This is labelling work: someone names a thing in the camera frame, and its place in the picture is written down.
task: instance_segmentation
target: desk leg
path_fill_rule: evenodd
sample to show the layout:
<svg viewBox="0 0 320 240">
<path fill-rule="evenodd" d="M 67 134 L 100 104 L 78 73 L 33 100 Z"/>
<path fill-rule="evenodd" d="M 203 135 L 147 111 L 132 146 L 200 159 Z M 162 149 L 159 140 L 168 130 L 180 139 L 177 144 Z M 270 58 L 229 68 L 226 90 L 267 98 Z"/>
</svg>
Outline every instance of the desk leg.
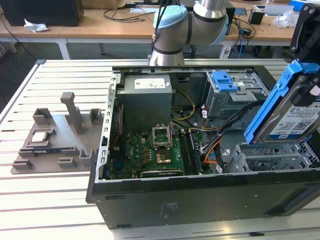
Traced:
<svg viewBox="0 0 320 240">
<path fill-rule="evenodd" d="M 231 48 L 232 48 L 232 42 L 228 42 L 228 41 L 224 42 L 222 45 L 219 59 L 228 59 Z"/>
<path fill-rule="evenodd" d="M 57 44 L 59 45 L 63 60 L 70 60 L 70 56 L 67 48 L 67 41 L 62 38 L 57 42 Z"/>
<path fill-rule="evenodd" d="M 100 48 L 100 54 L 101 55 L 106 55 L 105 47 L 104 47 L 103 43 L 99 43 L 99 48 Z"/>
<path fill-rule="evenodd" d="M 16 54 L 17 53 L 17 49 L 16 49 L 15 44 L 13 42 L 9 42 L 8 43 L 8 47 L 9 47 L 10 53 L 12 53 L 12 54 Z"/>
</svg>

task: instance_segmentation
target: gray power supply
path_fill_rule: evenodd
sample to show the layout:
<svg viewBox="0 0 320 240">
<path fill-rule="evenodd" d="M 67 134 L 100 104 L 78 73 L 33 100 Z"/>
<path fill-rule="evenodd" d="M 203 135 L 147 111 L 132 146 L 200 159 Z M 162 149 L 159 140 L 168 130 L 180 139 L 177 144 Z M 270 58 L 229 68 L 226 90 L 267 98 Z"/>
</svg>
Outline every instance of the gray power supply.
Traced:
<svg viewBox="0 0 320 240">
<path fill-rule="evenodd" d="M 124 107 L 128 131 L 143 133 L 157 124 L 168 125 L 172 105 L 169 75 L 126 76 L 117 97 Z"/>
</svg>

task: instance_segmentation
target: motherboard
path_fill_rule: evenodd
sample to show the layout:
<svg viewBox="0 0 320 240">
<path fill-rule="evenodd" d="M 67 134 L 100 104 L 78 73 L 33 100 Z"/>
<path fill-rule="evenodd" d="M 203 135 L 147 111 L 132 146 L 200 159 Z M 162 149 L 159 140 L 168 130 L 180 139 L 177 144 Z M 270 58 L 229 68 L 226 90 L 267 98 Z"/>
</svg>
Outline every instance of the motherboard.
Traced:
<svg viewBox="0 0 320 240">
<path fill-rule="evenodd" d="M 158 143 L 169 143 L 166 147 Z M 199 150 L 204 144 L 201 132 L 171 130 L 128 133 L 125 154 L 114 147 L 110 179 L 135 179 L 165 176 L 184 176 L 201 171 Z"/>
</svg>

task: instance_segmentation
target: black computer case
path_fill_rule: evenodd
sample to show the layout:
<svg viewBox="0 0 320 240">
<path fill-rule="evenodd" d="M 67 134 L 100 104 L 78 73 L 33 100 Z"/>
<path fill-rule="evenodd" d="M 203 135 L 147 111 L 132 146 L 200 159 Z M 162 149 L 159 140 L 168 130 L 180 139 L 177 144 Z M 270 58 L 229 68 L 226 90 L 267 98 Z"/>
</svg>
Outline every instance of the black computer case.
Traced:
<svg viewBox="0 0 320 240">
<path fill-rule="evenodd" d="M 82 0 L 0 0 L 11 26 L 35 24 L 76 27 L 84 15 Z"/>
<path fill-rule="evenodd" d="M 268 90 L 274 87 L 276 81 L 264 67 L 252 69 Z M 316 131 L 307 142 L 317 158 L 319 139 Z M 289 216 L 320 196 L 317 162 L 308 171 L 100 182 L 95 181 L 97 161 L 100 158 L 92 165 L 86 201 L 96 203 L 109 229 Z"/>
</svg>

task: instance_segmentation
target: desk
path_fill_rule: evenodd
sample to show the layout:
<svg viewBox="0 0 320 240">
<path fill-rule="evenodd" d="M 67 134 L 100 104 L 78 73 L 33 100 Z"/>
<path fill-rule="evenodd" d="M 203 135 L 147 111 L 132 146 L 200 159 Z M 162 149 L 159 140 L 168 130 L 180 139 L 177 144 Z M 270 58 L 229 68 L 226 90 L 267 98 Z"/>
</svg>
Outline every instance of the desk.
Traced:
<svg viewBox="0 0 320 240">
<path fill-rule="evenodd" d="M 187 65 L 264 65 L 278 79 L 286 67 L 281 59 L 187 59 Z M 0 114 L 0 239 L 242 239 L 263 232 L 257 240 L 319 239 L 320 199 L 292 216 L 206 222 L 110 231 L 94 204 L 85 202 L 89 172 L 10 173 L 11 164 L 28 135 L 36 108 L 66 114 L 62 92 L 75 93 L 82 113 L 102 108 L 112 66 L 145 66 L 147 60 L 47 60 L 35 65 Z"/>
<path fill-rule="evenodd" d="M 231 2 L 235 7 L 251 9 L 254 4 L 245 2 Z M 116 14 L 115 17 L 125 18 L 136 16 L 136 13 Z M 240 19 L 248 21 L 249 16 L 240 16 Z M 84 16 L 78 27 L 50 26 L 48 31 L 32 33 L 23 26 L 10 26 L 6 21 L 9 30 L 25 43 L 56 43 L 64 60 L 69 60 L 68 43 L 97 43 L 100 44 L 101 52 L 103 45 L 108 43 L 126 44 L 150 44 L 154 28 L 152 23 L 143 17 L 145 21 L 136 23 L 121 23 L 103 17 L 100 9 L 85 9 Z M 274 17 L 264 16 L 261 25 L 255 25 L 256 35 L 249 41 L 249 45 L 260 46 L 289 46 L 294 28 L 278 29 L 272 23 Z M 229 56 L 230 48 L 238 38 L 238 29 L 232 24 L 230 34 L 225 36 L 220 59 Z M 0 24 L 0 41 L 16 42 L 8 31 Z"/>
</svg>

